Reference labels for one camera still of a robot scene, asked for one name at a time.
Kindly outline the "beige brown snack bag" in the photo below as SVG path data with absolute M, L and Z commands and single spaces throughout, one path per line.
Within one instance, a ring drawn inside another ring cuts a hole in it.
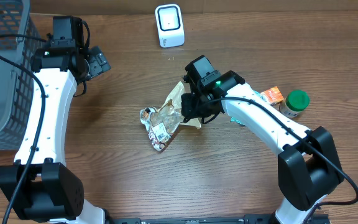
M 179 125 L 201 128 L 197 118 L 183 122 L 185 117 L 181 114 L 181 96 L 184 93 L 184 84 L 178 82 L 160 108 L 150 106 L 140 111 L 140 122 L 145 126 L 152 147 L 158 152 L 164 151 L 170 144 Z

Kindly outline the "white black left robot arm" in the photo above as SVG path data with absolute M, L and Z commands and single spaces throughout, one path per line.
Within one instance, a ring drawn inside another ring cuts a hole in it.
M 55 16 L 53 31 L 30 60 L 34 81 L 29 118 L 10 166 L 0 167 L 0 188 L 8 212 L 43 223 L 111 223 L 109 212 L 85 199 L 82 181 L 66 166 L 65 134 L 78 85 L 107 72 L 99 47 L 90 46 L 87 23 Z

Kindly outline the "grey plastic mesh basket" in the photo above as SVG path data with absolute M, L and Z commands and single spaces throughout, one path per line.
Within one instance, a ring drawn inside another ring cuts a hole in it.
M 30 59 L 43 43 L 30 18 L 30 2 L 0 0 L 0 56 L 30 68 Z M 0 60 L 0 151 L 17 150 L 30 112 L 33 79 Z

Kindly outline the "orange tissue packet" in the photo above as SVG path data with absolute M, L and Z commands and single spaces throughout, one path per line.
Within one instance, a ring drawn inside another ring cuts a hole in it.
M 260 92 L 260 97 L 270 105 L 277 105 L 284 100 L 284 97 L 277 86 Z

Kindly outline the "green lid jar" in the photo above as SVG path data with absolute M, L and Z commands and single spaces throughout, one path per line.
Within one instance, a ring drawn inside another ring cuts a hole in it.
M 279 111 L 288 118 L 294 118 L 307 109 L 309 103 L 310 97 L 305 91 L 293 90 L 280 103 Z

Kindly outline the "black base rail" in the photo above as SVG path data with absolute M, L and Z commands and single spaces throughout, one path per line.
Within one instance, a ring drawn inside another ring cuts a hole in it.
M 117 218 L 114 224 L 271 224 L 273 221 L 269 214 L 248 214 L 243 217 L 215 217 L 215 218 L 164 218 L 164 219 L 140 219 Z

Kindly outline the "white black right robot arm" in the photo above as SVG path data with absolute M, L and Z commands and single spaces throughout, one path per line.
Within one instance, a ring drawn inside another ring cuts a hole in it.
M 261 99 L 232 70 L 222 74 L 200 56 L 185 67 L 190 93 L 182 95 L 184 121 L 203 124 L 225 113 L 240 121 L 277 156 L 278 184 L 284 196 L 271 223 L 306 223 L 325 196 L 343 180 L 332 135 L 323 127 L 310 130 Z

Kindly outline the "white barcode scanner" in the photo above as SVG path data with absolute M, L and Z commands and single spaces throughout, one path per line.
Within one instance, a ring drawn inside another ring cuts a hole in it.
M 158 6 L 155 9 L 155 19 L 161 48 L 178 47 L 185 43 L 185 31 L 179 5 Z

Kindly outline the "teal wet wipes packet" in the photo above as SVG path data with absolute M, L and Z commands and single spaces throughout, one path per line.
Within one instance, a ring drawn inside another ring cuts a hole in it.
M 259 92 L 257 92 L 257 91 L 254 90 L 254 93 L 255 93 L 259 98 L 261 98 L 261 94 L 260 94 Z M 231 118 L 231 122 L 232 122 L 232 123 L 237 123 L 237 124 L 239 124 L 239 125 L 241 125 L 241 126 L 244 126 L 244 123 L 242 123 L 241 121 L 239 121 L 238 119 L 236 119 L 236 118 L 234 118 L 234 117 Z

